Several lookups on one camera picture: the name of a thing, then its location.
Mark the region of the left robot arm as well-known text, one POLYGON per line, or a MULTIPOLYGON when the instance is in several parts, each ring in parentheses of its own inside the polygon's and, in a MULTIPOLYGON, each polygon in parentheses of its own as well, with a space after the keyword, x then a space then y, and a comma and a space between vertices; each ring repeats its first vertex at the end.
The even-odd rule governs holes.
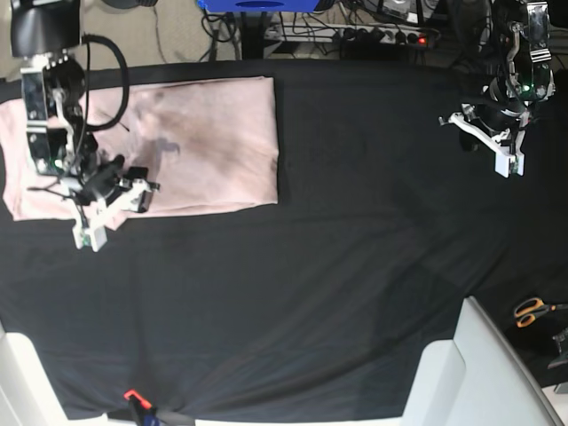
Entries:
POLYGON ((439 124, 460 130, 462 147, 484 145, 494 154, 494 170, 504 178, 522 176, 526 129, 537 106, 556 90, 550 62, 549 14, 545 1, 492 1, 489 41, 496 54, 496 74, 476 96, 439 124))

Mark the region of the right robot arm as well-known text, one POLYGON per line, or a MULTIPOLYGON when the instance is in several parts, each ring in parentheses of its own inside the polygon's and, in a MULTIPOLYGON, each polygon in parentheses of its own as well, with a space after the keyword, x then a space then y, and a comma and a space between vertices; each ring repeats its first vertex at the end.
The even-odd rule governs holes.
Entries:
POLYGON ((73 208, 73 236, 78 249, 100 251, 107 243, 107 223, 123 211, 147 211, 160 186, 146 168, 124 167, 122 155, 99 155, 95 133, 117 125, 127 110, 130 75, 120 48, 102 35, 82 31, 79 1, 12 1, 11 53, 21 58, 21 97, 26 112, 28 152, 35 172, 53 177, 57 193, 73 208), (117 60, 122 99, 115 116, 89 124, 90 70, 73 50, 99 44, 117 60))

